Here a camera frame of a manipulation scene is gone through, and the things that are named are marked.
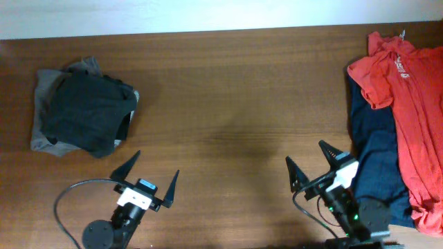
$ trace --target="red hoodie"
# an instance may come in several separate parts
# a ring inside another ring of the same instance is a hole
[[[420,232],[443,237],[443,47],[415,49],[369,35],[369,56],[347,68],[373,109],[391,106],[401,177]]]

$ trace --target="dark green fabric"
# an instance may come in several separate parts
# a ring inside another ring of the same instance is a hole
[[[107,156],[114,152],[114,140],[122,131],[124,118],[136,106],[131,86],[110,77],[73,73],[53,96],[42,133],[96,158]]]

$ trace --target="navy blue cloth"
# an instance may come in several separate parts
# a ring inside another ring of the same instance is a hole
[[[357,200],[378,199],[390,207],[391,224],[414,228],[408,188],[401,179],[392,109],[373,110],[349,77],[352,139],[359,170],[352,183]]]

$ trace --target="brown wooden surface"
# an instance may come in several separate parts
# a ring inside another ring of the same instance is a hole
[[[417,47],[443,45],[442,23],[0,41],[0,248],[73,248],[54,221],[54,198],[71,183],[108,177],[138,149],[129,180],[146,178],[162,196],[175,170],[181,175],[174,205],[145,215],[133,248],[330,238],[293,206],[284,157],[314,178],[328,169],[320,139],[350,149],[344,68],[366,55],[367,34],[403,28]],[[100,160],[83,151],[32,152],[36,70],[90,55],[140,91],[128,141]],[[61,202],[60,216],[78,239],[88,222],[110,218],[118,198],[111,189],[84,186]],[[300,201],[316,214],[315,201]],[[409,248],[443,243],[390,228]]]

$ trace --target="white backdrop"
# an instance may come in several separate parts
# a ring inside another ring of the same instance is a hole
[[[443,0],[0,0],[0,39],[442,18]]]

